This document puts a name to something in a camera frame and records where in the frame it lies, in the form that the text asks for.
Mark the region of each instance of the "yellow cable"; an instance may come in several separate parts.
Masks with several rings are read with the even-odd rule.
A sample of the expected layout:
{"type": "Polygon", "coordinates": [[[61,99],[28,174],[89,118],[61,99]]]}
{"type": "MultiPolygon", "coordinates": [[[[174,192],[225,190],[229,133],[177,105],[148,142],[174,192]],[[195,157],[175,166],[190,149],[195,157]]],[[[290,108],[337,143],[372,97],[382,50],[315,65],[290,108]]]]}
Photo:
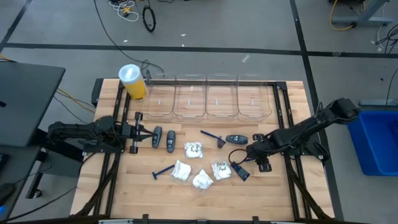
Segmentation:
{"type": "Polygon", "coordinates": [[[349,30],[349,29],[353,28],[353,26],[349,26],[349,27],[345,27],[345,28],[336,28],[336,27],[333,27],[333,25],[331,24],[331,17],[333,16],[333,11],[335,10],[337,1],[338,1],[338,0],[335,1],[335,3],[333,4],[333,7],[331,8],[330,16],[329,16],[329,25],[330,25],[330,27],[331,27],[333,30],[335,30],[335,31],[349,30]]]}
{"type": "Polygon", "coordinates": [[[79,106],[81,106],[83,109],[88,110],[92,113],[95,113],[95,111],[90,110],[89,108],[83,106],[81,103],[79,103],[79,101],[77,101],[76,99],[74,99],[73,96],[71,96],[69,93],[67,93],[65,90],[61,90],[60,88],[58,88],[59,91],[61,91],[62,93],[64,93],[65,95],[69,96],[75,103],[77,103],[79,106]]]}
{"type": "Polygon", "coordinates": [[[1,57],[1,58],[4,58],[4,59],[6,59],[6,60],[9,60],[6,56],[4,56],[4,55],[2,55],[2,54],[0,54],[0,57],[1,57]]]}

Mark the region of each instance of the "concrete floor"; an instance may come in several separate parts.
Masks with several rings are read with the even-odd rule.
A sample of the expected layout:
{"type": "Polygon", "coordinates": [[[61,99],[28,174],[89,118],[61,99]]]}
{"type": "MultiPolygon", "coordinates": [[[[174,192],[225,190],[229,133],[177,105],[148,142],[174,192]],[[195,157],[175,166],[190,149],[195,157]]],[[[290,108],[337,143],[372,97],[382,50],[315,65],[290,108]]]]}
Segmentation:
{"type": "MultiPolygon", "coordinates": [[[[24,0],[0,1],[0,39],[6,35],[24,3],[24,0]]],[[[132,23],[120,19],[107,1],[97,0],[97,3],[104,25],[118,45],[300,50],[289,0],[252,0],[249,3],[238,0],[175,0],[172,4],[152,0],[157,17],[157,28],[153,34],[144,29],[142,21],[132,23]]],[[[331,5],[326,0],[298,0],[296,4],[307,50],[379,54],[377,47],[371,43],[378,27],[357,27],[348,32],[336,32],[328,26],[331,5]]],[[[398,2],[391,1],[384,13],[398,22],[398,14],[394,13],[397,8],[398,2]]],[[[342,4],[336,7],[335,14],[352,15],[353,12],[342,4]]],[[[381,37],[390,27],[382,29],[381,37]]],[[[102,30],[93,1],[89,0],[33,0],[8,43],[112,44],[102,30]]],[[[120,67],[132,63],[116,50],[5,47],[1,53],[18,62],[65,67],[67,71],[60,87],[85,101],[90,101],[96,78],[116,77],[120,67]]],[[[299,55],[156,51],[126,53],[141,60],[147,58],[167,73],[261,73],[269,80],[301,80],[304,81],[307,98],[311,97],[303,60],[299,55]],[[243,63],[242,59],[246,55],[249,58],[243,63]]],[[[393,50],[393,53],[398,53],[398,49],[393,50]]],[[[310,65],[320,101],[327,104],[336,98],[348,97],[357,102],[359,99],[386,97],[389,80],[397,68],[397,59],[310,57],[310,65]]],[[[391,97],[398,97],[394,85],[391,97]]],[[[91,113],[81,110],[71,101],[62,96],[59,99],[82,120],[93,119],[91,113]]],[[[59,102],[53,100],[40,128],[47,129],[55,121],[78,122],[59,102]]],[[[352,222],[395,223],[398,218],[395,212],[398,208],[398,178],[363,175],[347,128],[334,125],[327,128],[326,133],[344,219],[352,222]]],[[[44,175],[39,186],[44,196],[33,200],[21,197],[12,216],[48,202],[74,187],[76,182],[77,178],[44,175]]],[[[20,221],[65,217],[69,214],[72,200],[73,193],[20,221]]]]}

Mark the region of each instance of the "blue bin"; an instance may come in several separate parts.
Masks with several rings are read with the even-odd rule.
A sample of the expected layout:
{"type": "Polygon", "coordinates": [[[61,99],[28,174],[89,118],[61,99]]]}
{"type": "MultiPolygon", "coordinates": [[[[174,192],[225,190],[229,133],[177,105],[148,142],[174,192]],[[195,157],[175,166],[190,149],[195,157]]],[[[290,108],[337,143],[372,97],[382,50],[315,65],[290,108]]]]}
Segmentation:
{"type": "Polygon", "coordinates": [[[363,111],[348,129],[365,175],[398,175],[398,112],[363,111]]]}

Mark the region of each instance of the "white tissue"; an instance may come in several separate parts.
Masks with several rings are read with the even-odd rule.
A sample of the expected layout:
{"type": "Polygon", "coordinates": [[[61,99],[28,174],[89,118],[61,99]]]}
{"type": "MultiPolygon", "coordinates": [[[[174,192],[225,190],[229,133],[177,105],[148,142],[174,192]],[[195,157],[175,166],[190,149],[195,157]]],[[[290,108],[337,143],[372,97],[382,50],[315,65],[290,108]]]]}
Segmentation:
{"type": "Polygon", "coordinates": [[[202,169],[199,174],[192,180],[192,184],[194,187],[199,189],[207,189],[213,181],[206,174],[206,172],[202,169]]]}
{"type": "Polygon", "coordinates": [[[232,171],[226,162],[216,162],[211,164],[213,169],[214,178],[216,180],[222,180],[231,177],[232,171]]]}
{"type": "Polygon", "coordinates": [[[186,181],[190,173],[191,173],[191,166],[177,160],[177,163],[175,164],[171,176],[186,181]]]}
{"type": "Polygon", "coordinates": [[[184,144],[185,155],[188,158],[202,158],[203,150],[202,144],[200,142],[186,142],[184,144]]]}

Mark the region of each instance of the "wooden tabletop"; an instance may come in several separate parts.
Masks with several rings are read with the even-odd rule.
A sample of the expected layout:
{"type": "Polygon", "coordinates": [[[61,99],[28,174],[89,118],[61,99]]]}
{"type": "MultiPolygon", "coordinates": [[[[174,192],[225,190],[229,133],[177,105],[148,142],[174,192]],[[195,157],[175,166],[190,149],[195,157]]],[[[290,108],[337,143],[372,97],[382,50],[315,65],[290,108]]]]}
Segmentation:
{"type": "MultiPolygon", "coordinates": [[[[118,79],[104,80],[95,119],[112,115],[118,83],[118,79]]],[[[310,116],[304,86],[302,82],[287,82],[287,86],[294,123],[298,123],[310,116]]],[[[282,108],[285,108],[282,92],[279,94],[282,108]]],[[[111,217],[141,218],[147,213],[149,218],[156,219],[252,220],[253,216],[258,216],[260,220],[293,220],[285,163],[280,154],[269,158],[272,172],[259,172],[255,162],[245,162],[242,167],[251,174],[247,181],[243,182],[235,171],[229,179],[215,180],[210,163],[219,159],[228,160],[228,154],[239,147],[227,142],[222,149],[218,149],[215,139],[200,133],[200,130],[205,130],[223,137],[229,134],[242,134],[249,137],[251,143],[253,134],[266,134],[279,128],[272,92],[268,93],[268,97],[272,113],[257,123],[242,122],[238,119],[214,122],[209,121],[207,115],[203,121],[191,123],[177,119],[168,123],[144,119],[142,124],[148,130],[153,130],[155,126],[163,128],[160,146],[154,149],[151,147],[151,139],[146,139],[138,144],[138,154],[125,152],[121,156],[111,217]],[[165,149],[168,130],[174,130],[177,134],[175,150],[171,154],[165,149]],[[185,142],[193,141],[203,143],[202,159],[185,157],[183,145],[185,142]],[[152,172],[158,172],[175,164],[177,159],[190,164],[193,169],[202,167],[215,180],[213,185],[201,192],[194,188],[192,183],[184,185],[173,180],[170,177],[171,170],[154,180],[152,172]]],[[[140,111],[140,106],[139,103],[130,103],[128,113],[130,123],[134,122],[134,113],[140,111]]],[[[119,121],[122,113],[123,110],[120,109],[119,121]]],[[[287,128],[286,112],[283,111],[283,114],[287,128]]],[[[94,155],[81,169],[71,209],[72,214],[79,211],[96,190],[103,156],[103,154],[94,155]]],[[[244,156],[244,152],[241,154],[237,152],[232,159],[239,161],[244,156]]],[[[308,191],[324,212],[334,217],[321,162],[313,156],[302,156],[302,164],[308,191]]],[[[101,213],[104,213],[107,191],[104,193],[101,213]]],[[[297,188],[296,192],[300,214],[303,217],[302,199],[297,188]]]]}

